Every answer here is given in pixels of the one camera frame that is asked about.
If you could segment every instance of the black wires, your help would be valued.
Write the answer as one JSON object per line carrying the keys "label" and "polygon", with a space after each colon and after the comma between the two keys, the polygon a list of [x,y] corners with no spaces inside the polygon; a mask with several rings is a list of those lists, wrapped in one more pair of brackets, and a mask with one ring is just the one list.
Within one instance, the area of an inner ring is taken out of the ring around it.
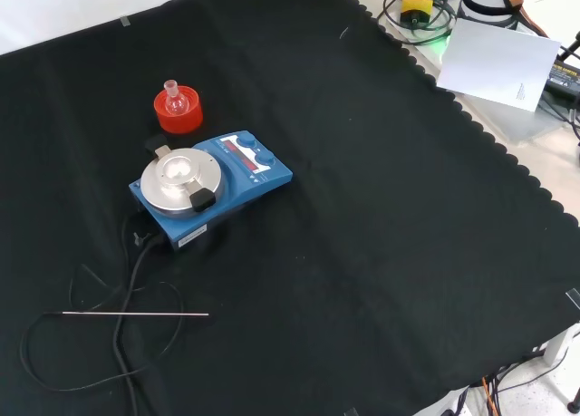
{"label": "black wires", "polygon": [[416,34],[416,31],[426,31],[426,32],[440,32],[443,31],[441,34],[434,35],[429,38],[425,38],[423,40],[417,40],[408,42],[406,40],[398,40],[402,44],[410,44],[414,46],[422,45],[422,44],[429,44],[435,41],[438,41],[442,38],[445,38],[451,34],[452,23],[457,19],[457,15],[453,7],[448,4],[449,0],[432,0],[433,1],[433,8],[438,10],[435,14],[435,17],[430,19],[428,23],[416,23],[416,24],[405,24],[401,23],[398,20],[395,20],[389,14],[389,11],[392,9],[392,6],[398,0],[383,0],[382,1],[382,11],[377,16],[377,21],[381,19],[381,17],[385,16],[389,21],[403,29],[407,29],[409,31],[413,31],[413,34]]}
{"label": "black wires", "polygon": [[447,409],[441,414],[441,416],[459,416],[463,407],[465,407],[465,401],[468,398],[469,387],[463,391],[463,393],[457,399],[457,409],[455,411]]}
{"label": "black wires", "polygon": [[564,357],[562,357],[562,360],[560,360],[560,362],[558,362],[558,364],[556,366],[554,366],[553,368],[549,369],[548,371],[544,372],[544,373],[540,373],[537,377],[532,378],[531,380],[529,380],[528,382],[522,382],[520,384],[516,384],[515,386],[509,386],[506,389],[502,389],[501,391],[498,391],[498,393],[502,393],[505,391],[509,391],[511,389],[516,389],[517,387],[521,387],[521,386],[525,386],[527,384],[530,384],[536,380],[539,380],[540,378],[542,378],[545,375],[548,375],[549,373],[555,371],[556,369],[558,369],[560,367],[560,365],[564,362],[564,360],[566,359],[565,357],[568,355],[568,350],[565,350],[564,353]]}
{"label": "black wires", "polygon": [[[126,267],[127,271],[129,271],[130,260],[129,260],[129,255],[127,253],[127,248],[126,248],[125,243],[124,243],[124,235],[123,235],[125,226],[126,226],[126,222],[124,221],[123,227],[121,229],[121,238],[122,238],[121,242],[122,242],[122,246],[123,246],[123,254],[125,256],[124,257],[125,267]],[[149,240],[149,242],[147,242],[145,244],[145,246],[140,251],[140,253],[137,257],[137,260],[135,261],[135,264],[133,265],[133,267],[130,271],[130,274],[128,275],[128,283],[126,283],[126,287],[123,285],[118,286],[118,287],[111,287],[111,286],[107,285],[94,272],[92,272],[92,270],[89,267],[87,267],[86,265],[80,266],[77,270],[75,270],[75,272],[72,276],[72,279],[71,279],[71,283],[69,284],[69,305],[72,308],[72,310],[75,310],[75,311],[80,310],[80,309],[78,309],[78,306],[75,305],[73,299],[74,299],[75,285],[76,285],[75,282],[76,282],[77,275],[81,271],[83,271],[88,276],[90,276],[98,285],[111,290],[111,293],[103,301],[99,302],[97,305],[94,305],[93,307],[82,309],[83,311],[94,312],[96,309],[103,307],[104,305],[111,302],[118,295],[124,295],[122,305],[121,305],[121,313],[127,312],[132,295],[135,294],[136,292],[143,291],[143,290],[147,289],[146,287],[135,288],[137,274],[139,273],[139,270],[142,266],[143,260],[148,255],[148,253],[151,251],[151,249],[154,248],[155,246],[158,246],[159,244],[161,244],[162,241],[163,241],[163,237],[161,234],[159,234],[155,237],[152,237]],[[174,295],[174,297],[177,301],[177,304],[179,306],[179,312],[184,313],[185,306],[183,303],[183,298],[181,297],[181,294],[180,294],[179,290],[177,289],[177,287],[175,287],[174,285],[167,283],[167,282],[158,282],[158,285],[161,285],[163,287],[167,287],[168,289],[170,289],[171,293]],[[137,416],[139,414],[139,409],[138,409],[138,405],[137,405],[137,398],[135,396],[135,387],[134,387],[132,377],[140,372],[143,372],[143,371],[149,369],[156,361],[158,361],[161,357],[163,357],[169,351],[169,349],[176,342],[176,340],[179,336],[179,332],[181,330],[182,323],[183,323],[183,316],[180,316],[179,319],[177,320],[173,334],[169,338],[165,347],[157,354],[157,356],[155,356],[152,360],[144,363],[142,366],[140,366],[136,369],[131,369],[129,366],[129,363],[126,360],[126,357],[122,351],[121,331],[122,331],[122,327],[123,327],[123,322],[124,322],[123,318],[124,317],[119,315],[117,317],[117,323],[115,325],[114,333],[112,336],[112,350],[113,350],[115,359],[117,361],[117,364],[120,367],[121,373],[116,374],[116,375],[112,375],[112,376],[107,377],[107,378],[103,378],[97,382],[92,382],[92,383],[84,384],[81,386],[63,388],[63,387],[57,387],[57,386],[50,385],[48,382],[43,380],[36,373],[36,371],[33,367],[32,361],[30,360],[29,346],[30,346],[31,336],[32,336],[35,328],[37,327],[37,325],[39,323],[41,323],[42,320],[44,320],[50,316],[51,317],[55,317],[55,316],[62,317],[62,316],[64,316],[64,314],[63,314],[63,312],[44,312],[44,313],[40,314],[26,328],[26,330],[23,333],[23,336],[22,336],[22,339],[20,342],[20,347],[19,347],[19,355],[20,355],[20,362],[21,362],[22,366],[24,367],[24,370],[30,375],[30,377],[37,384],[39,384],[41,387],[43,387],[44,389],[46,389],[47,391],[50,391],[50,392],[85,391],[87,389],[92,389],[94,387],[105,384],[106,382],[113,382],[113,381],[124,379],[124,381],[127,384],[127,390],[128,390],[128,394],[130,397],[131,414],[133,416]]]}
{"label": "black wires", "polygon": [[485,391],[485,398],[487,399],[488,416],[501,416],[501,406],[499,405],[499,393],[502,392],[499,389],[499,384],[510,372],[514,371],[518,366],[523,363],[528,362],[537,357],[544,355],[544,350],[532,351],[531,353],[525,354],[521,360],[513,365],[502,366],[497,372],[493,372],[491,375],[481,379],[481,382],[472,384],[471,387],[483,387]]}
{"label": "black wires", "polygon": [[579,60],[580,60],[580,55],[578,55],[576,52],[574,52],[574,51],[572,51],[572,50],[568,49],[567,47],[560,46],[560,49],[562,49],[562,50],[563,50],[564,52],[566,52],[568,55],[572,55],[572,56],[574,56],[575,58],[577,58],[577,59],[579,59]]}
{"label": "black wires", "polygon": [[[580,119],[578,119],[578,116],[575,114],[575,110],[572,110],[572,116],[570,117],[570,119],[567,119],[565,115],[562,112],[560,112],[558,108],[544,94],[542,94],[541,100],[550,108],[550,110],[552,110],[552,112],[548,111],[542,105],[537,105],[540,108],[540,110],[545,111],[548,114],[553,115],[558,119],[560,119],[561,121],[565,121],[570,126],[572,126],[572,131],[574,131],[574,135],[578,138],[578,141],[580,141],[580,131],[578,130],[578,128],[580,128],[580,124],[576,124],[576,121],[580,121]],[[576,106],[578,105],[578,97],[576,97],[575,105]]]}

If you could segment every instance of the table leg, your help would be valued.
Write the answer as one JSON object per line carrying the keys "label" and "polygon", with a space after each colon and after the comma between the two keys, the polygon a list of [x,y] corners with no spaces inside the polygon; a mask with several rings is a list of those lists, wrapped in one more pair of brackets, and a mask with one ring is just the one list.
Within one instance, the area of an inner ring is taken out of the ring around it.
{"label": "table leg", "polygon": [[574,400],[568,403],[568,411],[573,414],[580,413],[580,390],[578,390]]}

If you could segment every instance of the power cable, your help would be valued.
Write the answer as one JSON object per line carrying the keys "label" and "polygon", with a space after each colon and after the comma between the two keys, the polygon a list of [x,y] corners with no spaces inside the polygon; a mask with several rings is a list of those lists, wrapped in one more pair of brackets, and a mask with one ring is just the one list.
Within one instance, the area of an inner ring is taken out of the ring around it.
{"label": "power cable", "polygon": [[534,377],[534,378],[532,378],[532,379],[531,379],[529,382],[522,382],[522,383],[520,383],[520,384],[516,384],[515,386],[510,386],[510,387],[507,387],[506,389],[502,389],[501,391],[498,391],[498,393],[502,393],[502,392],[505,392],[505,391],[510,391],[511,389],[516,389],[517,387],[525,386],[525,385],[527,385],[527,384],[530,384],[531,382],[534,382],[534,381],[536,381],[536,380],[539,380],[539,379],[540,379],[540,378],[542,378],[543,376],[545,376],[545,375],[548,375],[549,373],[551,373],[551,372],[555,371],[557,368],[559,368],[559,367],[560,367],[560,365],[561,365],[561,364],[564,362],[564,360],[566,359],[565,357],[566,357],[567,355],[568,355],[568,350],[565,350],[564,357],[562,357],[562,360],[560,360],[560,362],[558,362],[558,364],[557,364],[556,366],[554,366],[552,369],[549,369],[548,371],[546,371],[546,372],[544,372],[544,373],[541,373],[541,374],[539,374],[537,377]]}
{"label": "power cable", "polygon": [[468,398],[469,387],[463,391],[463,393],[457,399],[457,409],[453,411],[452,409],[447,409],[441,414],[441,416],[459,416],[463,407],[465,406],[465,401]]}
{"label": "power cable", "polygon": [[493,416],[499,416],[498,409],[496,408],[496,404],[491,400],[491,395],[489,394],[488,384],[486,383],[486,377],[483,377],[481,379],[481,383],[483,384],[483,390],[485,391],[486,396],[488,397],[488,407],[491,409],[490,412],[493,414]]}
{"label": "power cable", "polygon": [[568,53],[568,55],[572,55],[575,58],[577,58],[578,60],[580,60],[580,55],[578,55],[576,52],[571,51],[570,49],[568,49],[567,47],[564,46],[560,46],[560,49],[563,50],[564,52]]}
{"label": "power cable", "polygon": [[[383,0],[382,1],[382,11],[377,16],[377,21],[380,20],[383,16],[385,16],[392,24],[398,26],[403,29],[407,29],[412,31],[415,34],[415,31],[429,31],[429,32],[437,32],[437,31],[444,31],[442,34],[435,35],[433,37],[418,40],[414,42],[410,42],[407,40],[400,40],[397,41],[401,42],[402,44],[409,44],[413,46],[420,46],[423,44],[429,44],[435,41],[438,41],[442,38],[445,38],[451,34],[452,30],[452,23],[457,20],[457,14],[453,7],[448,4],[449,0],[431,0],[433,1],[433,8],[439,10],[439,12],[435,15],[434,18],[430,19],[430,21],[426,24],[403,24],[401,22],[396,21],[389,15],[389,10],[391,9],[392,5],[397,2],[398,0]],[[444,23],[437,24],[435,23],[438,19],[443,15]]]}
{"label": "power cable", "polygon": [[[123,221],[123,224],[121,226],[121,243],[122,243],[122,247],[123,247],[124,263],[125,263],[125,266],[128,267],[130,260],[129,260],[129,254],[127,251],[127,247],[125,246],[125,243],[124,243],[124,235],[123,235],[125,227],[126,227],[126,221]],[[147,256],[147,254],[151,251],[152,248],[161,244],[162,241],[163,241],[163,237],[161,234],[153,237],[148,243],[145,244],[145,247],[139,253],[137,260],[135,262],[135,265],[133,266],[133,268],[130,272],[130,275],[129,275],[129,282],[127,285],[127,289],[125,290],[125,297],[123,299],[122,308],[121,308],[122,313],[125,313],[127,311],[127,308],[128,308],[129,303],[131,301],[132,295],[136,292],[139,292],[139,291],[145,289],[145,287],[139,287],[139,288],[134,287],[135,281],[137,278],[137,274],[139,272],[139,269],[142,265],[143,260]],[[97,308],[106,305],[113,298],[115,298],[118,294],[121,294],[123,292],[122,286],[112,288],[111,286],[107,285],[100,277],[98,277],[89,267],[87,267],[87,265],[81,265],[80,268],[77,268],[77,270],[75,270],[75,272],[73,273],[71,283],[69,284],[69,294],[68,294],[69,304],[73,310],[78,310],[73,302],[73,294],[74,294],[76,276],[80,270],[83,270],[85,273],[87,273],[89,276],[91,276],[94,279],[94,281],[97,282],[100,286],[107,287],[111,290],[111,293],[103,301],[99,302],[97,305],[94,305],[88,309],[84,309],[84,311],[94,312]],[[158,285],[164,285],[164,286],[168,287],[169,289],[171,289],[171,292],[175,296],[177,303],[179,305],[179,312],[184,313],[185,312],[185,305],[184,305],[181,293],[179,292],[177,287],[175,287],[174,285],[172,285],[171,283],[168,283],[168,282],[158,282]],[[118,365],[120,366],[121,373],[117,374],[117,375],[112,375],[112,376],[103,378],[97,382],[92,382],[89,384],[84,384],[82,386],[74,386],[74,387],[68,387],[68,388],[52,386],[52,385],[48,384],[47,382],[45,382],[36,373],[34,366],[33,366],[33,363],[30,359],[30,354],[29,354],[30,337],[31,337],[33,330],[36,328],[36,326],[39,323],[42,322],[43,319],[46,319],[48,317],[56,317],[56,316],[64,316],[64,313],[63,312],[52,312],[52,311],[51,312],[44,312],[44,313],[40,314],[38,317],[36,317],[34,319],[34,321],[30,325],[28,325],[28,327],[25,329],[25,331],[22,335],[20,346],[19,346],[19,355],[20,355],[21,365],[23,366],[26,373],[28,373],[28,375],[37,384],[39,384],[41,387],[43,387],[44,389],[46,389],[47,391],[50,391],[50,392],[84,391],[84,390],[92,389],[94,387],[105,384],[106,382],[113,382],[113,381],[124,379],[125,382],[127,383],[127,389],[128,389],[128,393],[130,396],[131,413],[133,414],[133,416],[138,416],[139,409],[137,406],[137,399],[135,396],[135,388],[134,388],[132,377],[138,373],[141,373],[141,372],[149,369],[155,362],[157,362],[161,357],[163,357],[169,351],[169,349],[173,346],[173,344],[176,342],[176,340],[179,336],[179,332],[181,330],[181,326],[183,323],[183,316],[179,317],[177,324],[176,324],[176,327],[174,329],[174,332],[173,332],[172,336],[169,338],[165,347],[155,357],[153,357],[151,360],[145,362],[139,368],[130,370],[127,361],[124,359],[124,357],[121,353],[122,342],[121,342],[121,338],[120,338],[120,333],[121,333],[121,328],[123,325],[124,317],[121,315],[118,315],[117,323],[115,325],[115,330],[114,330],[113,337],[112,337],[112,348],[113,348],[113,353],[115,355],[115,359],[116,359]]]}

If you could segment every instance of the blue hotplate stirrer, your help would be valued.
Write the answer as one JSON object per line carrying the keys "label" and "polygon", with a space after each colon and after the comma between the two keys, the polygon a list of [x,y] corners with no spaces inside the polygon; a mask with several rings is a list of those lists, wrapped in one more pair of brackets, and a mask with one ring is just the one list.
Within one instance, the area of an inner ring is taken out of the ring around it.
{"label": "blue hotplate stirrer", "polygon": [[129,188],[156,219],[175,250],[226,214],[292,179],[288,169],[248,131],[202,141],[191,149],[161,145]]}

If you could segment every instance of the blue knob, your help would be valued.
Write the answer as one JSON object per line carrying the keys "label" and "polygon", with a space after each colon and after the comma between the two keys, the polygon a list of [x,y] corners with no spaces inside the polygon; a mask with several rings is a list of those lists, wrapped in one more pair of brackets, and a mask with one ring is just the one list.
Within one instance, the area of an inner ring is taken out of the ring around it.
{"label": "blue knob", "polygon": [[242,147],[256,146],[256,137],[250,132],[242,132],[237,136],[237,143]]}
{"label": "blue knob", "polygon": [[272,165],[274,163],[274,153],[270,150],[256,152],[256,162],[262,165]]}

